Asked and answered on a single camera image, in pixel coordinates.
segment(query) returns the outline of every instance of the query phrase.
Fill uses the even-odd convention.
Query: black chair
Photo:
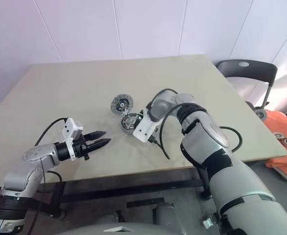
[[[247,77],[269,83],[261,106],[261,109],[264,109],[274,84],[277,72],[275,65],[255,60],[224,60],[216,67],[224,77]]]

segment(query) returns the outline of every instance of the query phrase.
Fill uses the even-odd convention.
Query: white wall
[[[274,63],[287,110],[287,0],[0,0],[0,102],[31,64],[207,54]],[[260,102],[265,86],[230,79]]]

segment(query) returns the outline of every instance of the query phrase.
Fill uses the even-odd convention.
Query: wheel
[[[256,115],[262,120],[264,121],[267,117],[266,111],[264,109],[255,109],[254,110]]]
[[[66,217],[67,213],[64,209],[61,209],[61,213],[58,217],[54,216],[53,214],[50,215],[51,218],[55,218],[58,220],[63,220]]]

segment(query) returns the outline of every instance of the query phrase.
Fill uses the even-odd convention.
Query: metal bracket
[[[83,131],[83,126],[78,122],[74,121],[73,118],[68,118],[65,126],[62,130],[62,135],[64,137],[64,142],[66,143],[67,149],[72,161],[76,160],[74,149],[72,147],[73,140],[77,140]]]
[[[206,229],[209,229],[215,224],[218,224],[218,222],[219,222],[219,216],[218,216],[218,213],[215,212],[213,214],[210,214],[206,219],[204,219],[202,221],[202,224],[204,225]]]
[[[143,113],[143,119],[133,132],[133,136],[139,139],[141,142],[147,142],[149,137],[154,132],[155,128],[162,123],[163,119],[158,122],[153,122],[148,116],[147,110]]]

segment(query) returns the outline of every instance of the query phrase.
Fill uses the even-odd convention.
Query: white robotic arm
[[[146,142],[164,117],[177,117],[184,134],[183,155],[194,166],[207,170],[222,234],[287,234],[284,208],[259,177],[234,156],[227,137],[190,94],[163,91],[147,109],[144,123],[137,123],[133,135]]]

